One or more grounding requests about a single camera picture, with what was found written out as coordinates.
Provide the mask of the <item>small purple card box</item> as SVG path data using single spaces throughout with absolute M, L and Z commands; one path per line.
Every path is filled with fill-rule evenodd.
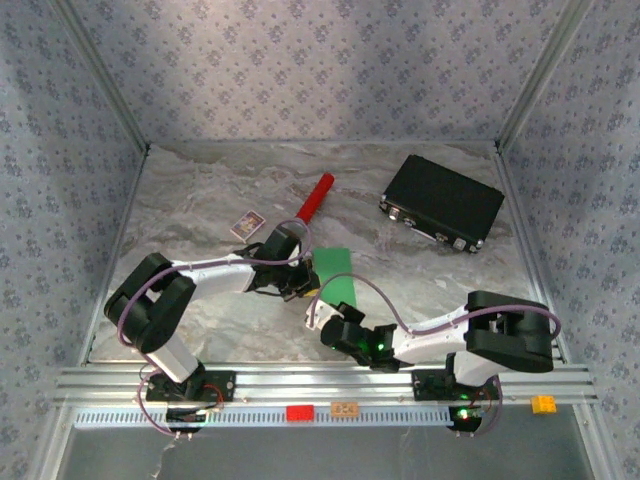
M 266 220 L 254 210 L 247 211 L 230 228 L 230 232 L 243 243 L 246 243 L 264 224 Z

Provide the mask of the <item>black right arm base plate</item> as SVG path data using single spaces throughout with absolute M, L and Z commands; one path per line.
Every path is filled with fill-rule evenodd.
M 491 380 L 482 386 L 457 383 L 444 369 L 418 369 L 411 372 L 411 385 L 416 401 L 498 400 L 499 393 Z

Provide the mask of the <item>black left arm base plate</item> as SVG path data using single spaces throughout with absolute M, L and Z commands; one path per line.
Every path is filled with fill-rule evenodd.
M 154 374 L 145 399 L 152 402 L 215 403 L 233 400 L 236 373 L 230 370 L 196 370 L 183 382 L 174 382 L 164 373 Z

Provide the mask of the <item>red toy microphone grey head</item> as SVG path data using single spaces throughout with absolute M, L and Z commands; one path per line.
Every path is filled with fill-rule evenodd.
M 321 207 L 334 181 L 335 177 L 331 173 L 325 172 L 299 209 L 296 218 L 303 222 L 303 224 L 294 223 L 291 227 L 292 231 L 299 238 L 303 238 L 306 235 L 305 227 L 309 225 L 314 214 Z

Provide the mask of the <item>aluminium frame post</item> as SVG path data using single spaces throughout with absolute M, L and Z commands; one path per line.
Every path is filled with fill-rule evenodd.
M 500 155 L 504 155 L 513 146 L 593 3 L 594 0 L 564 2 L 564 8 L 549 32 L 544 49 L 496 137 L 495 145 Z

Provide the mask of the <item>green paper sheet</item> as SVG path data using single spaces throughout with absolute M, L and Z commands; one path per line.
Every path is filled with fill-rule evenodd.
M 348 248 L 328 247 L 315 248 L 312 252 L 313 265 L 320 284 L 323 285 L 331 277 L 340 273 L 352 273 L 351 252 Z M 357 306 L 354 279 L 347 275 L 332 280 L 326 286 L 320 299 L 331 305 L 344 302 L 352 307 Z

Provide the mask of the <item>aluminium table edge rail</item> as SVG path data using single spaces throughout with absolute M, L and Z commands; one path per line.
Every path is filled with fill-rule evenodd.
M 500 184 L 506 194 L 506 201 L 512 218 L 520 256 L 526 270 L 530 293 L 536 301 L 547 305 L 552 313 L 560 317 L 554 305 L 550 288 L 545 284 L 542 264 L 536 257 L 535 238 L 533 231 L 526 222 L 525 210 L 520 200 L 518 189 L 509 171 L 509 165 L 498 147 L 495 147 L 495 164 Z
M 135 175 L 132 180 L 131 189 L 126 199 L 123 214 L 119 221 L 118 231 L 115 236 L 115 241 L 110 251 L 110 255 L 109 255 L 105 272 L 98 290 L 96 301 L 94 303 L 94 307 L 91 312 L 91 316 L 89 317 L 88 330 L 84 337 L 82 347 L 80 349 L 80 354 L 76 362 L 76 365 L 78 367 L 85 367 L 89 363 L 89 357 L 90 357 L 92 345 L 94 342 L 95 329 L 96 329 L 96 326 L 100 323 L 101 319 L 104 317 L 103 308 L 106 302 L 108 288 L 109 288 L 111 279 L 113 277 L 115 267 L 117 265 L 117 261 L 119 259 L 119 254 L 123 244 L 124 235 L 126 233 L 127 224 L 131 215 L 133 202 L 137 193 L 140 179 L 142 177 L 142 173 L 144 171 L 146 159 L 148 158 L 148 155 L 149 155 L 149 150 L 150 150 L 150 144 L 147 144 L 143 152 L 141 153 L 139 165 L 135 171 Z

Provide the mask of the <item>aluminium mounting rail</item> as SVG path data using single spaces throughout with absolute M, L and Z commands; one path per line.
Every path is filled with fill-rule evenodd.
M 209 370 L 236 373 L 234 400 L 241 404 L 328 404 L 357 401 L 369 404 L 411 403 L 411 371 L 381 373 L 346 362 L 316 363 L 209 363 Z M 92 363 L 66 368 L 56 380 L 53 399 L 72 405 L 129 405 L 140 374 L 139 363 Z M 556 364 L 545 374 L 502 373 L 506 406 L 527 404 L 538 395 L 555 398 L 558 404 L 594 404 L 598 395 L 589 369 L 584 365 Z

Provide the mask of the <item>black hard case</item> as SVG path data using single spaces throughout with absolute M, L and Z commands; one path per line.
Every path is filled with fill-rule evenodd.
M 379 209 L 435 242 L 477 253 L 504 199 L 493 187 L 410 155 L 382 193 Z

